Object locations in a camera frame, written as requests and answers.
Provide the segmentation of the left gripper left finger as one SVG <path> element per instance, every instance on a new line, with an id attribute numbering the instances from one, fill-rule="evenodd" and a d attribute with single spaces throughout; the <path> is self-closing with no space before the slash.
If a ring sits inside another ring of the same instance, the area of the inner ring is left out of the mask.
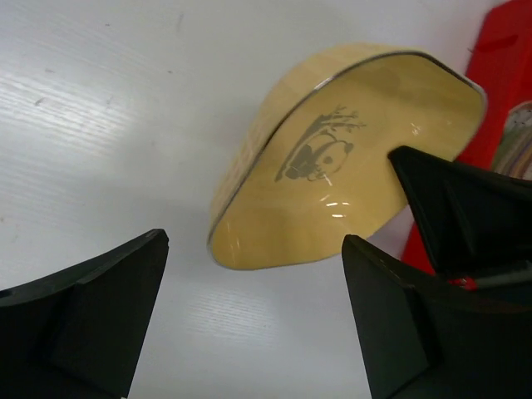
<path id="1" fill-rule="evenodd" d="M 3 398 L 126 398 L 169 253 L 152 229 L 1 292 Z"/>

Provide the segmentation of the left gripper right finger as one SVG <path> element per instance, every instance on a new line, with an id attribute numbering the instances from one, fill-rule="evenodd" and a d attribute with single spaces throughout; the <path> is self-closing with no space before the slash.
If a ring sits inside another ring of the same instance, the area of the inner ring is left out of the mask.
<path id="1" fill-rule="evenodd" d="M 356 235 L 342 263 L 372 397 L 530 397 L 528 284 L 467 291 Z"/>

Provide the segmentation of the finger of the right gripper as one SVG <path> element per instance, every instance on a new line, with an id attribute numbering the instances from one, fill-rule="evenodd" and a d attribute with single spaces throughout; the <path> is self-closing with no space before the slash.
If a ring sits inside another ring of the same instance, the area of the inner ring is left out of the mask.
<path id="1" fill-rule="evenodd" d="M 531 282 L 531 183 L 409 146 L 388 159 L 436 275 L 459 287 Z"/>

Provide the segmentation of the round floral patterned plate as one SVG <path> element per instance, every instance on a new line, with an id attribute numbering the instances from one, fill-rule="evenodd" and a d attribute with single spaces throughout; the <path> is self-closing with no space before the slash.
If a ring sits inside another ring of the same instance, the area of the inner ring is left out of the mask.
<path id="1" fill-rule="evenodd" d="M 501 175 L 531 180 L 531 101 L 511 109 L 491 169 Z"/>

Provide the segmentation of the yellow square plate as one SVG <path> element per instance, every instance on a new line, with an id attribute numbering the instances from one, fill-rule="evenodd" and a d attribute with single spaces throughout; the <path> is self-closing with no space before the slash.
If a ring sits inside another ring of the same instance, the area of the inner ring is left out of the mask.
<path id="1" fill-rule="evenodd" d="M 211 202 L 207 245 L 233 270 L 308 264 L 406 207 L 387 158 L 454 160 L 485 119 L 484 90 L 432 55 L 355 42 L 292 68 L 264 98 Z"/>

